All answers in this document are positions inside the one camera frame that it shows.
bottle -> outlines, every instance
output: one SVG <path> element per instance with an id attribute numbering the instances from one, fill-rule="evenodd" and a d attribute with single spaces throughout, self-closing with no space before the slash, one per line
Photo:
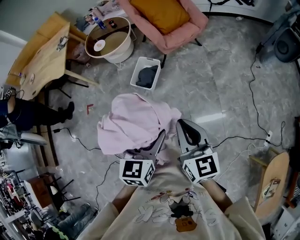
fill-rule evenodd
<path id="1" fill-rule="evenodd" d="M 118 27 L 117 24 L 115 24 L 114 21 L 113 21 L 112 19 L 109 18 L 108 21 L 109 21 L 108 24 L 109 24 L 112 28 L 117 28 L 117 27 Z"/>
<path id="2" fill-rule="evenodd" d="M 90 8 L 89 12 L 92 14 L 93 17 L 97 17 L 100 20 L 103 19 L 103 16 L 102 16 L 101 12 L 98 10 L 98 8 L 96 8 L 96 7 Z"/>
<path id="3" fill-rule="evenodd" d="M 101 29 L 105 29 L 106 28 L 106 25 L 104 24 L 104 22 L 102 22 L 99 18 L 95 17 L 95 22 L 98 24 L 98 26 L 101 28 Z"/>

jeans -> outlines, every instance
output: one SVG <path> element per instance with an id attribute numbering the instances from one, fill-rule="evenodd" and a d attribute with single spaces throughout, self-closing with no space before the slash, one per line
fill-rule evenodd
<path id="1" fill-rule="evenodd" d="M 41 103 L 16 99 L 15 109 L 8 115 L 18 131 L 28 131 L 33 126 L 51 126 L 66 120 L 62 112 L 55 111 Z"/>
<path id="2" fill-rule="evenodd" d="M 65 234 L 69 239 L 75 239 L 80 232 L 95 218 L 94 212 L 88 204 L 83 204 L 72 213 L 65 220 L 58 223 L 57 227 Z"/>

speaker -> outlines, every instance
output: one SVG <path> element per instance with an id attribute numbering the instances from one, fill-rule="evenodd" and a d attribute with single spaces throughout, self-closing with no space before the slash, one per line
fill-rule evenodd
<path id="1" fill-rule="evenodd" d="M 276 39 L 274 54 L 281 62 L 292 62 L 300 57 L 300 40 L 292 28 L 286 28 Z"/>

plug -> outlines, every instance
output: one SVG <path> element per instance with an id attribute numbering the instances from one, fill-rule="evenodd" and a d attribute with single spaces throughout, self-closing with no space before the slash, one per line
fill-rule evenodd
<path id="1" fill-rule="evenodd" d="M 262 48 L 263 48 L 262 43 L 259 43 L 259 45 L 256 48 L 256 53 L 259 53 L 262 50 Z"/>

wooden table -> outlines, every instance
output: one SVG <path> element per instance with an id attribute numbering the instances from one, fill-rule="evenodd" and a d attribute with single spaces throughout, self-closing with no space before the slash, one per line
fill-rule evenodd
<path id="1" fill-rule="evenodd" d="M 259 184 L 254 212 L 258 218 L 268 217 L 280 205 L 285 187 L 285 179 L 289 167 L 289 155 L 287 152 L 278 153 L 273 148 L 269 151 L 276 156 L 267 165 L 263 161 L 250 155 L 250 158 L 262 165 L 262 177 Z M 280 184 L 271 198 L 264 199 L 262 191 L 270 184 L 273 179 L 280 179 Z"/>
<path id="2" fill-rule="evenodd" d="M 43 45 L 22 71 L 25 74 L 25 81 L 21 85 L 24 90 L 23 99 L 30 100 L 36 97 L 41 89 L 54 79 L 62 77 L 64 74 L 98 85 L 96 82 L 87 79 L 79 74 L 66 70 L 67 47 L 57 51 L 57 44 L 62 37 L 74 37 L 70 33 L 70 23 L 63 27 L 54 37 Z M 30 83 L 30 77 L 34 74 L 34 81 Z"/>

